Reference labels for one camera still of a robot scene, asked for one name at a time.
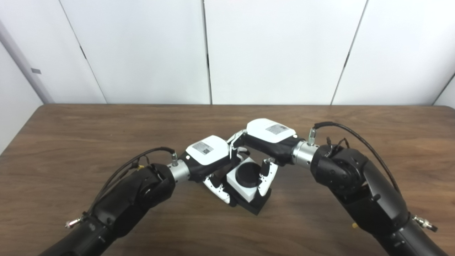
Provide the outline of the black and white right hand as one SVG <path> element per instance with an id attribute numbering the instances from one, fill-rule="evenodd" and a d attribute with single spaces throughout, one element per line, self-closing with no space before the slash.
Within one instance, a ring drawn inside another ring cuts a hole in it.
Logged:
<path id="1" fill-rule="evenodd" d="M 250 121 L 245 129 L 232 135 L 227 143 L 232 153 L 237 153 L 240 147 L 246 146 L 268 156 L 261 164 L 257 185 L 257 191 L 263 197 L 268 192 L 278 167 L 296 163 L 294 151 L 302 141 L 294 129 L 259 118 Z"/>

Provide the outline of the black and white left hand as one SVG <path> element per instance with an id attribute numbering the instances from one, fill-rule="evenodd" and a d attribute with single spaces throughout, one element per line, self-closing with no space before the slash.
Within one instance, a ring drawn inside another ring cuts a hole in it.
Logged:
<path id="1" fill-rule="evenodd" d="M 216 171 L 231 164 L 230 146 L 224 139 L 211 135 L 195 142 L 187 147 L 179 160 L 183 163 L 186 180 L 203 182 L 219 199 L 231 204 L 232 197 L 214 177 Z"/>

